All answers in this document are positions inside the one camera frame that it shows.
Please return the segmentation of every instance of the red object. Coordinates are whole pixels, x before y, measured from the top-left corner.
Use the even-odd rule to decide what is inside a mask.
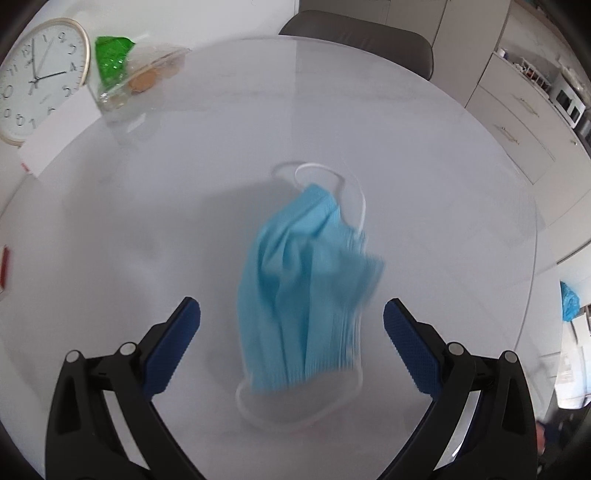
[[[10,250],[4,246],[2,252],[2,263],[0,264],[0,288],[4,290],[6,288],[6,277],[8,275],[8,260],[10,258]]]

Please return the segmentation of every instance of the drawer handle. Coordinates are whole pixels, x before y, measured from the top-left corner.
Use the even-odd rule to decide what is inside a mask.
[[[513,135],[511,135],[505,127],[499,127],[498,125],[495,125],[495,128],[501,132],[503,135],[505,135],[507,137],[507,140],[509,140],[510,142],[516,143],[517,145],[519,145],[519,140],[517,140]]]
[[[534,110],[534,108],[527,103],[527,101],[523,98],[523,97],[518,97],[517,95],[513,95],[513,97],[521,104],[523,105],[523,107],[532,115],[535,115],[536,117],[540,118],[540,115],[538,114],[538,112],[536,112]]]

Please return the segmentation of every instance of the blue gripper pad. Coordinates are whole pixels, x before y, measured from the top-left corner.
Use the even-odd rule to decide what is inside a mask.
[[[197,301],[187,297],[169,318],[160,341],[144,364],[144,397],[151,399],[168,386],[185,350],[199,328],[201,310]]]
[[[418,322],[398,299],[390,300],[384,308],[384,328],[417,388],[433,400],[441,391],[440,365],[421,338]]]

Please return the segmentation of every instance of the green plastic bag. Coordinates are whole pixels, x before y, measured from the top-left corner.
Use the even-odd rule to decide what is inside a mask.
[[[134,45],[125,37],[97,37],[96,64],[105,89],[110,89],[125,78],[125,59]]]

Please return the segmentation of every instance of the round white table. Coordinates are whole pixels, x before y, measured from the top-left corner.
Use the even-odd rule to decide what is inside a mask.
[[[236,290],[257,230],[297,195],[294,166],[306,161],[359,179],[368,252],[386,267],[363,313],[359,397],[308,429],[269,434],[235,404]],[[355,188],[340,201],[354,223]],[[190,54],[29,178],[0,242],[13,250],[0,416],[41,471],[66,352],[138,341],[186,295],[202,325],[154,403],[212,480],[377,478],[430,404],[384,331],[393,297],[474,355],[516,349],[538,415],[550,400],[555,367],[543,359],[560,350],[560,288],[523,176],[452,98],[349,47],[283,37]]]

